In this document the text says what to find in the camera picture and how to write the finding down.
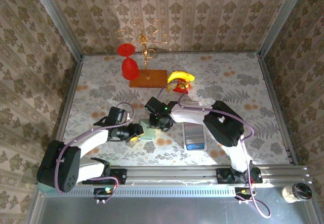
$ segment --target wooden board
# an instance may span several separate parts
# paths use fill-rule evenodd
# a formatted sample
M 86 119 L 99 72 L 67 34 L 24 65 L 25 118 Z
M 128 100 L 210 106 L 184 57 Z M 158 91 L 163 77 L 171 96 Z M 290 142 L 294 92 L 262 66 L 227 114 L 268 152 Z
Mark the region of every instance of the wooden board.
M 130 87 L 162 88 L 166 84 L 167 70 L 140 70 L 139 77 L 130 81 Z

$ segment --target floral tablecloth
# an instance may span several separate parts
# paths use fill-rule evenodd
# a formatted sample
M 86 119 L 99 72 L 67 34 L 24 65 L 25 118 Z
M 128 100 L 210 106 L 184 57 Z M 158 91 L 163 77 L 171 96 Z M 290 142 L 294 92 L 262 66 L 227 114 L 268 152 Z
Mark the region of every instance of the floral tablecloth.
M 133 55 L 140 68 L 142 55 Z M 101 117 L 111 106 L 129 102 L 135 108 L 134 122 L 148 118 L 146 102 L 157 96 L 158 88 L 129 88 L 122 77 L 122 57 L 86 56 L 69 115 L 65 140 L 69 140 Z M 285 146 L 274 115 L 268 91 L 255 53 L 159 53 L 149 60 L 148 69 L 187 71 L 196 79 L 191 83 L 187 100 L 203 105 L 222 100 L 256 130 L 246 142 L 256 164 L 289 164 Z M 177 100 L 179 93 L 166 90 L 159 100 Z M 107 142 L 87 155 L 110 161 L 112 165 L 213 165 L 230 164 L 222 146 L 207 130 L 207 151 L 187 152 L 183 147 L 182 124 L 168 132 L 156 131 L 155 139 L 134 142 Z

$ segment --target yellow banana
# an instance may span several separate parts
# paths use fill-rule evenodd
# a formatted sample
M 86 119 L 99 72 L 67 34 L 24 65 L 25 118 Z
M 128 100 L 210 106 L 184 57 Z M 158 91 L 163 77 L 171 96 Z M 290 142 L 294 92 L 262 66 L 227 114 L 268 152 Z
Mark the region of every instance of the yellow banana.
M 181 78 L 186 81 L 194 81 L 195 77 L 191 75 L 190 73 L 184 72 L 184 71 L 174 71 L 172 72 L 167 79 L 167 83 L 170 81 L 173 81 L 174 79 Z

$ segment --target damask wallpaper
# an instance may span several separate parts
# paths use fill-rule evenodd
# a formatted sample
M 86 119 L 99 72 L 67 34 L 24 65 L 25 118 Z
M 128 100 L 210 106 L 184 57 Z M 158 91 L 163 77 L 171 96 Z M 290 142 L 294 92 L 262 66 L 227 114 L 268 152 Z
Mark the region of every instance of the damask wallpaper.
M 265 59 L 324 211 L 324 0 L 298 0 Z
M 256 51 L 284 0 L 55 0 L 83 54 L 116 52 L 124 41 L 114 32 L 138 34 L 130 20 L 140 18 L 146 33 L 154 19 L 165 23 L 157 32 L 171 36 L 162 51 Z
M 75 61 L 40 0 L 0 0 L 0 223 L 23 223 Z

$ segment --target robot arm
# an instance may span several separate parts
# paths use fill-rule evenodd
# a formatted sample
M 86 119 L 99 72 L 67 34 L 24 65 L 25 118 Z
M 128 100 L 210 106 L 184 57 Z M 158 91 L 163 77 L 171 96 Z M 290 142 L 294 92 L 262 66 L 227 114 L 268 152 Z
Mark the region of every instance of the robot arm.
M 107 141 L 131 141 L 144 134 L 139 124 L 129 124 L 111 129 L 98 130 L 104 126 L 118 125 L 122 122 L 125 110 L 111 107 L 108 116 L 94 124 L 92 132 L 71 144 L 64 152 L 58 171 L 58 186 L 69 192 L 76 183 L 90 178 L 110 176 L 109 162 L 98 158 L 83 157 L 86 153 Z M 39 183 L 55 187 L 54 176 L 58 156 L 65 144 L 51 141 L 37 172 Z
M 201 106 L 190 105 L 191 109 L 186 109 L 185 104 L 180 107 L 177 102 L 169 102 L 166 105 L 154 97 L 148 101 L 145 107 L 151 112 L 150 125 L 152 127 L 164 130 L 165 128 L 171 127 L 173 123 L 181 122 L 205 125 L 215 140 L 225 146 L 228 156 L 231 159 L 233 170 L 246 172 L 248 166 L 240 145 L 240 140 L 244 134 L 244 128 L 241 122 L 222 114 L 207 110 L 202 111 Z M 220 110 L 239 117 L 222 101 L 216 101 L 215 104 L 204 106 L 204 108 Z

